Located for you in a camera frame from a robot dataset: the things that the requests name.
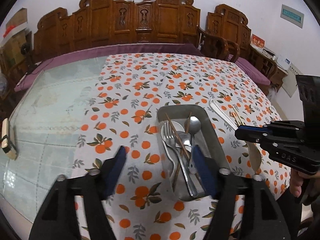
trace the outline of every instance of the chopsticks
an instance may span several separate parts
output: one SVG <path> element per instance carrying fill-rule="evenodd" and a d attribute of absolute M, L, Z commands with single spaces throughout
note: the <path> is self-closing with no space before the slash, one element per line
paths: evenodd
<path fill-rule="evenodd" d="M 233 116 L 234 119 L 236 120 L 237 126 L 245 125 L 244 122 L 241 120 L 238 111 L 234 108 L 234 106 L 232 106 L 232 109 L 233 109 L 233 111 L 234 111 L 234 113 L 232 113 L 232 116 Z"/>
<path fill-rule="evenodd" d="M 181 145 L 184 154 L 190 159 L 190 155 L 189 155 L 188 151 L 186 150 L 186 148 L 184 147 L 184 144 L 182 143 L 182 141 L 181 141 L 181 139 L 180 139 L 180 137 L 179 137 L 179 135 L 177 133 L 177 130 L 173 126 L 173 123 L 171 122 L 171 120 L 170 120 L 169 116 L 167 115 L 167 113 L 165 113 L 165 116 L 167 117 L 167 120 L 168 120 L 168 122 L 169 122 L 169 124 L 171 126 L 171 129 L 172 129 L 175 137 L 177 138 L 179 144 Z"/>
<path fill-rule="evenodd" d="M 188 134 L 188 132 L 189 132 L 191 115 L 192 115 L 192 112 L 190 112 L 189 117 L 188 117 L 189 121 L 188 121 L 188 124 L 187 124 L 187 127 L 186 127 L 186 134 Z M 183 156 L 183 149 L 180 150 L 180 155 L 181 155 L 181 157 Z M 173 191 L 175 190 L 175 187 L 176 187 L 179 171 L 180 171 L 180 165 L 177 166 L 176 172 L 175 172 L 174 177 L 173 177 L 173 181 L 172 181 L 172 189 L 173 189 Z"/>

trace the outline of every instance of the stainless steel tray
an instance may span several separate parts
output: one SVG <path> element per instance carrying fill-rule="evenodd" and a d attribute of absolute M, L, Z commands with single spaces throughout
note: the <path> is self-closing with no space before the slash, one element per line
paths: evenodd
<path fill-rule="evenodd" d="M 221 168 L 229 169 L 229 163 L 226 160 L 217 134 L 212 127 L 211 120 L 207 115 L 207 112 L 202 107 L 198 105 L 177 105 L 161 107 L 157 112 L 158 130 L 160 131 L 164 122 L 167 121 L 167 117 L 165 114 L 167 114 L 172 121 L 178 122 L 184 127 L 184 122 L 189 117 L 190 112 L 192 112 L 192 116 L 195 116 L 201 122 L 201 131 L 195 135 L 195 141 L 196 144 L 199 145 L 204 156 L 213 158 Z M 162 159 L 162 164 L 164 169 L 166 170 L 166 173 L 169 175 L 169 179 L 172 184 L 172 179 L 175 173 L 174 168 L 178 166 L 179 161 L 175 153 L 171 149 L 166 148 L 165 144 L 163 144 L 160 132 L 157 134 L 157 137 L 160 154 L 164 154 L 166 156 L 166 158 Z M 166 151 L 168 152 L 170 158 L 174 161 L 175 165 L 173 165 L 170 159 L 167 157 Z M 196 176 L 192 174 L 190 176 L 198 191 L 197 198 L 206 196 L 206 193 L 201 187 Z M 189 195 L 182 172 L 179 172 L 174 193 L 180 200 L 195 200 Z"/>

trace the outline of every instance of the purple cushion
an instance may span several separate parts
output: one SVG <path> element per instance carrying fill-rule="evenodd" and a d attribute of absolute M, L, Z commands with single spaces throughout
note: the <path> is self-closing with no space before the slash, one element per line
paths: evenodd
<path fill-rule="evenodd" d="M 14 91 L 17 92 L 31 87 L 36 77 L 42 70 L 48 70 L 57 66 L 61 66 L 71 62 L 76 62 L 79 60 L 124 53 L 172 53 L 204 57 L 204 55 L 202 55 L 201 52 L 193 44 L 190 43 L 138 43 L 84 49 L 57 56 L 42 62 L 30 75 L 25 77 L 24 81 L 22 81 L 19 85 L 17 85 L 14 88 Z"/>
<path fill-rule="evenodd" d="M 244 58 L 238 58 L 236 65 L 241 68 L 241 70 L 246 73 L 254 83 L 261 85 L 270 85 L 270 80 L 263 75 L 258 69 L 256 69 L 249 61 Z"/>

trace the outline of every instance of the cutlery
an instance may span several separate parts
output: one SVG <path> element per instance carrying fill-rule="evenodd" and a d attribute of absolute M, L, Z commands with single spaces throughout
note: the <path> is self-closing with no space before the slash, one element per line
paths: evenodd
<path fill-rule="evenodd" d="M 216 104 L 216 102 L 213 99 L 209 101 L 209 106 L 222 120 L 229 124 L 233 130 L 238 129 L 235 123 L 224 112 L 222 112 L 220 107 Z"/>
<path fill-rule="evenodd" d="M 244 122 L 241 120 L 241 118 L 240 118 L 240 116 L 239 116 L 239 113 L 238 113 L 238 111 L 235 109 L 234 106 L 232 106 L 232 109 L 233 109 L 233 111 L 235 111 L 234 113 L 235 113 L 236 117 L 238 117 L 238 119 L 239 119 L 238 123 L 239 123 L 240 125 L 245 125 Z"/>
<path fill-rule="evenodd" d="M 189 133 L 191 134 L 191 145 L 192 148 L 196 145 L 195 141 L 195 134 L 199 132 L 201 129 L 201 122 L 199 121 L 198 118 L 195 116 L 190 117 L 190 125 L 189 125 Z M 189 160 L 189 171 L 191 174 L 195 174 L 197 172 L 195 164 L 193 163 L 192 160 L 192 149 L 191 149 L 191 155 L 190 155 L 190 160 Z"/>
<path fill-rule="evenodd" d="M 170 127 L 169 122 L 166 122 L 164 124 L 164 140 L 165 140 L 165 143 L 166 143 L 167 147 L 172 149 L 175 152 L 175 154 L 177 155 L 177 157 L 179 159 L 180 166 L 181 166 L 181 170 L 182 170 L 182 173 L 183 173 L 183 176 L 184 176 L 184 179 L 185 179 L 186 184 L 187 184 L 187 188 L 188 188 L 189 194 L 190 194 L 190 196 L 192 198 L 196 198 L 198 196 L 198 192 L 196 190 L 196 187 L 195 187 L 193 181 L 190 178 L 190 175 L 189 175 L 187 169 L 184 166 L 182 157 L 181 157 L 179 151 L 176 148 L 175 138 L 174 138 L 174 135 L 172 133 L 172 129 Z"/>
<path fill-rule="evenodd" d="M 172 124 L 173 124 L 174 128 L 176 129 L 176 131 L 184 132 L 184 128 L 181 124 L 179 124 L 178 122 L 175 122 L 175 121 L 172 121 Z M 180 169 L 180 167 L 179 166 L 177 167 L 176 162 L 171 158 L 170 154 L 168 153 L 168 149 L 166 147 L 165 140 L 164 140 L 164 124 L 161 127 L 160 134 L 161 134 L 162 143 L 164 146 L 164 151 L 165 151 L 168 159 L 171 161 L 171 163 L 173 165 L 172 173 L 171 173 L 171 175 L 169 175 L 169 178 L 171 180 L 172 176 L 173 176 L 173 171 L 176 171 L 176 169 L 178 169 L 178 168 Z"/>
<path fill-rule="evenodd" d="M 192 115 L 192 112 L 190 112 L 189 117 L 188 117 L 189 123 L 188 123 L 187 126 L 186 126 L 186 133 L 189 132 L 189 124 L 190 124 L 190 116 L 191 116 L 191 115 Z M 180 150 L 180 156 L 181 156 L 181 157 L 183 156 L 183 149 Z M 176 188 L 176 183 L 177 183 L 179 171 L 180 171 L 180 166 L 178 165 L 178 166 L 177 166 L 177 169 L 176 169 L 176 172 L 175 172 L 175 174 L 174 174 L 173 181 L 172 181 L 172 189 L 173 189 L 173 191 L 174 191 L 175 188 Z"/>
<path fill-rule="evenodd" d="M 190 144 L 190 135 L 183 132 L 183 131 L 177 131 L 183 145 L 185 146 L 186 150 L 191 154 L 191 144 Z M 176 140 L 176 147 L 182 148 L 179 144 L 179 142 Z"/>
<path fill-rule="evenodd" d="M 232 116 L 235 119 L 237 126 L 239 127 L 241 125 L 241 123 L 239 123 L 239 121 L 237 120 L 237 116 L 234 112 L 232 112 Z"/>

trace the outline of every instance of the floral tablecloth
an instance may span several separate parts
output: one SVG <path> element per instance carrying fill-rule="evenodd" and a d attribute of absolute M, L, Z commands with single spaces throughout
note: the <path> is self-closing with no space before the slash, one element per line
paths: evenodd
<path fill-rule="evenodd" d="M 234 106 L 247 125 L 279 120 L 260 89 L 233 63 L 177 54 L 121 54 L 106 59 L 92 93 L 95 103 L 80 128 L 72 176 L 100 167 L 120 145 L 126 147 L 127 162 L 116 192 L 104 202 L 117 239 L 202 239 L 214 214 L 216 201 L 209 196 L 182 202 L 172 192 L 156 138 L 156 112 L 161 106 L 203 107 L 233 173 L 254 174 L 246 144 L 212 112 L 211 98 L 227 114 Z M 258 173 L 277 199 L 289 185 L 290 169 L 270 160 L 265 151 L 261 154 Z M 237 196 L 232 230 L 240 225 L 243 204 L 243 196 Z M 76 206 L 81 234 L 90 238 L 81 198 Z"/>

